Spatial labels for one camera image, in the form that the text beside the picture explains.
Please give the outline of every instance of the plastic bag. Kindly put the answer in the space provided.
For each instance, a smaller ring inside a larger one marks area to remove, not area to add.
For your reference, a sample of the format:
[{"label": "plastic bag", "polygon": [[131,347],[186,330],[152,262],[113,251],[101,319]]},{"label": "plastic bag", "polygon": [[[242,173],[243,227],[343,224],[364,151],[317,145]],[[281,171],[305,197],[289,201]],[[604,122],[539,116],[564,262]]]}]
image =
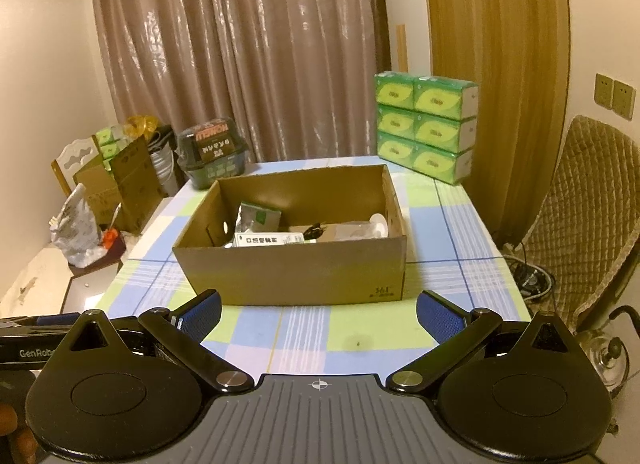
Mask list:
[{"label": "plastic bag", "polygon": [[146,143],[148,144],[158,126],[160,126],[158,117],[153,115],[132,115],[131,117],[127,117],[127,124],[124,124],[122,127],[124,133],[126,133],[131,141],[134,141],[140,137],[140,135],[144,135]]},{"label": "plastic bag", "polygon": [[71,265],[79,269],[107,254],[101,245],[102,235],[94,213],[84,199],[85,192],[84,185],[78,184],[49,228],[53,245],[62,251]]}]

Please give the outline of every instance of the cardboard carton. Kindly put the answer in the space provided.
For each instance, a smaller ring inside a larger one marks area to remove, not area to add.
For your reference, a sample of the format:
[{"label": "cardboard carton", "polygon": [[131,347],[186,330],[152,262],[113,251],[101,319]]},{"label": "cardboard carton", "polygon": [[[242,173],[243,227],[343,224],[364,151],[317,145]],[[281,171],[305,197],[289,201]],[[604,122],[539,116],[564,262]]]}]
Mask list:
[{"label": "cardboard carton", "polygon": [[[240,202],[280,209],[281,231],[368,221],[380,213],[389,235],[225,248]],[[196,293],[215,288],[229,305],[373,303],[402,298],[406,234],[386,166],[318,168],[216,181],[174,254]]]},{"label": "cardboard carton", "polygon": [[144,137],[139,137],[110,160],[111,174],[103,164],[84,166],[75,175],[86,187],[86,199],[98,225],[109,225],[116,206],[122,210],[116,227],[138,235],[165,197],[151,164]]}]

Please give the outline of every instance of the bucket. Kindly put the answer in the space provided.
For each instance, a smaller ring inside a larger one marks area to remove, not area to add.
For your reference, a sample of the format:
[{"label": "bucket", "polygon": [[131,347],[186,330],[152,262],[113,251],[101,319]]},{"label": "bucket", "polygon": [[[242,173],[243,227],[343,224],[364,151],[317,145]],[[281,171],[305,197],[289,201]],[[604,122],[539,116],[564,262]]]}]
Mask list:
[{"label": "bucket", "polygon": [[171,145],[167,141],[162,149],[149,155],[164,191],[170,197],[174,196],[178,192],[178,180],[175,177],[175,158]]}]

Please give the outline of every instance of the metal screw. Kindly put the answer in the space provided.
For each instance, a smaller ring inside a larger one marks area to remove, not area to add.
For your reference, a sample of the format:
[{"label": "metal screw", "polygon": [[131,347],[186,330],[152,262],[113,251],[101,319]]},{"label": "metal screw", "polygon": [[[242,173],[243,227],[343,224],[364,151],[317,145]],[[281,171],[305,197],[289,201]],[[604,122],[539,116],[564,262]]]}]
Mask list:
[{"label": "metal screw", "polygon": [[246,373],[238,372],[237,370],[228,370],[227,372],[222,372],[218,374],[216,377],[216,381],[220,386],[225,386],[226,388],[234,388],[236,386],[242,386],[249,379]]},{"label": "metal screw", "polygon": [[417,386],[422,382],[422,376],[413,370],[403,370],[402,372],[394,373],[391,380],[398,386]]}]

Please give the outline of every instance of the wooden stick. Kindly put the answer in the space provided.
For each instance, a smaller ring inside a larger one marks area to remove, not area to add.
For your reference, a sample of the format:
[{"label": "wooden stick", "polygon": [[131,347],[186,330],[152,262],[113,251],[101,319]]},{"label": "wooden stick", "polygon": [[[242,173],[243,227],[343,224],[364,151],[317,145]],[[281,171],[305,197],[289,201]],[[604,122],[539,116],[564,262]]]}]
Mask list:
[{"label": "wooden stick", "polygon": [[53,173],[56,176],[56,179],[58,179],[58,183],[60,184],[60,187],[62,188],[63,193],[65,193],[65,196],[68,197],[71,194],[71,188],[69,187],[69,184],[65,179],[65,176],[62,174],[62,170],[60,169],[60,166],[58,166],[57,160],[54,160],[51,163],[51,169],[53,170]]},{"label": "wooden stick", "polygon": [[396,25],[396,44],[398,46],[398,71],[409,71],[409,59],[406,53],[406,28],[404,23]]}]

